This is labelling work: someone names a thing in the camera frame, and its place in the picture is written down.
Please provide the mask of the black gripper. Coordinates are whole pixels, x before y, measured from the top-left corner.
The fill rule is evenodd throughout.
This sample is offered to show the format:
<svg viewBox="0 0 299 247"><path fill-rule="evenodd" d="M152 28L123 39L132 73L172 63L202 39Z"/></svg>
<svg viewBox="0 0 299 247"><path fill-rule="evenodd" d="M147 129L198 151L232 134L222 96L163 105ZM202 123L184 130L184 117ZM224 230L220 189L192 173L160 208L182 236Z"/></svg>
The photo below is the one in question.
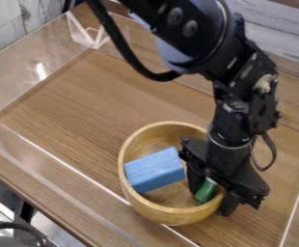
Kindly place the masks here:
<svg viewBox="0 0 299 247"><path fill-rule="evenodd" d="M226 189L220 216L230 216L239 204L258 209L270 194L270 185L252 168L250 143L227 146L208 134L207 138L183 136L180 145L191 193L196 194L206 178L211 178Z"/></svg>

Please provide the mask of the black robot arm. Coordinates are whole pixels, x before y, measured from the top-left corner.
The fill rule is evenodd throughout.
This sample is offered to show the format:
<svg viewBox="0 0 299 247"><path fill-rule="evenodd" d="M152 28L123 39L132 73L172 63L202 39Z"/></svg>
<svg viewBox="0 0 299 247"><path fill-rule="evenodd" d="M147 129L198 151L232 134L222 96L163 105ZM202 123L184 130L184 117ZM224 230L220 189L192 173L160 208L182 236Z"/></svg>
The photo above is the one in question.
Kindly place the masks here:
<svg viewBox="0 0 299 247"><path fill-rule="evenodd" d="M224 188L218 212L239 205L260 207L270 185L252 150L258 139L274 149L268 136L278 126L278 69L247 37L243 16L226 0L120 0L131 18L156 36L170 69L199 74L212 82L215 113L206 136L180 140L190 190L211 178Z"/></svg>

